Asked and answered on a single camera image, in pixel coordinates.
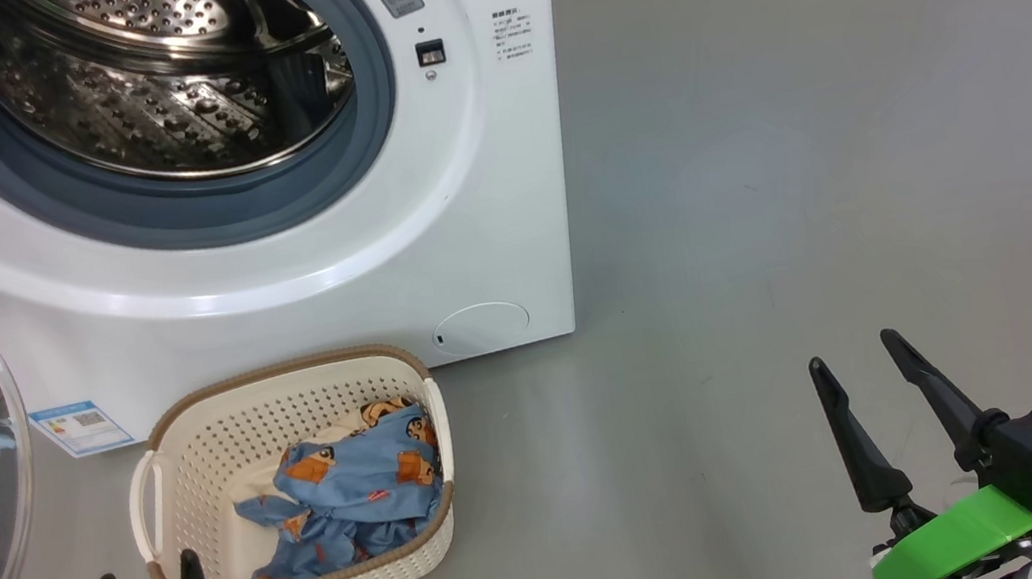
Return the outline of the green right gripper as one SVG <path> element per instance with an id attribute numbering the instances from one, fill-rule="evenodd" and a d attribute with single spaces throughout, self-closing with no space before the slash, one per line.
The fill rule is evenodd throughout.
<path id="1" fill-rule="evenodd" d="M 975 432 L 981 409 L 907 337 L 894 328 L 880 332 L 891 360 L 952 438 L 955 462 L 981 472 L 989 457 Z M 940 514 L 921 508 L 910 498 L 910 478 L 865 432 L 830 367 L 817 356 L 808 366 L 857 503 L 866 513 L 890 514 L 892 537 L 872 552 L 874 579 L 1032 579 L 1032 492 L 989 485 Z"/>

